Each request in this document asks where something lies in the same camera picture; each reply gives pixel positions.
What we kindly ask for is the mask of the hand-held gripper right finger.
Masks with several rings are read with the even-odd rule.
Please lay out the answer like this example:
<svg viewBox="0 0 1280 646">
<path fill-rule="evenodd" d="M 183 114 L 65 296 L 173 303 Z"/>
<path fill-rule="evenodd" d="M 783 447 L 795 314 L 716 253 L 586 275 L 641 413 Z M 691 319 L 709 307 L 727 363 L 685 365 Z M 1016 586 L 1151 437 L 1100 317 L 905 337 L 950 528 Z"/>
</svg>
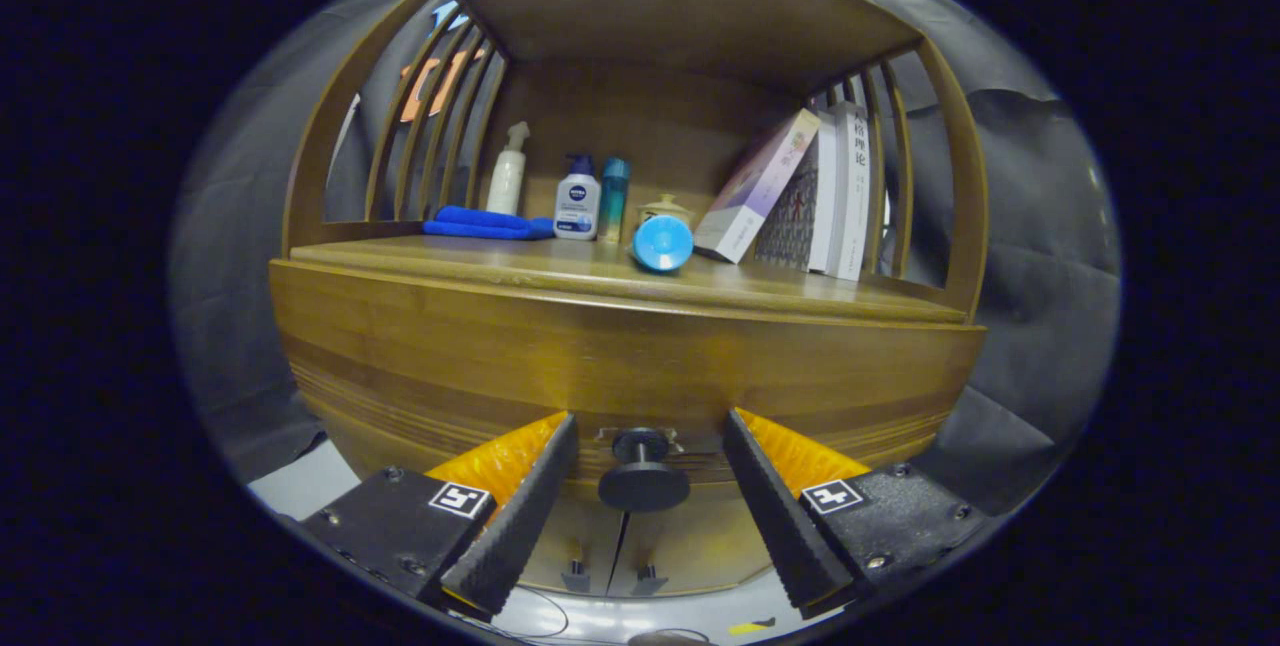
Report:
<svg viewBox="0 0 1280 646">
<path fill-rule="evenodd" d="M 872 469 L 742 409 L 726 417 L 723 450 L 783 591 L 806 619 L 905 592 L 989 521 L 910 463 Z"/>
</svg>

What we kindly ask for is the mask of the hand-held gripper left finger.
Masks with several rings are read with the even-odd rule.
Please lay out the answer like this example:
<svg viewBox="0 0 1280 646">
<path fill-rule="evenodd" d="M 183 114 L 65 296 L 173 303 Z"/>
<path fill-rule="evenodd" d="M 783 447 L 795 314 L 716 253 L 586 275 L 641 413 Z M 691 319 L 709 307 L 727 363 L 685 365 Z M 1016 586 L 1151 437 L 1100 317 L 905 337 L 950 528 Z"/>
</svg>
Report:
<svg viewBox="0 0 1280 646">
<path fill-rule="evenodd" d="M 489 619 L 518 583 L 577 455 L 576 420 L 558 412 L 428 472 L 379 469 L 300 527 L 417 603 Z"/>
</svg>

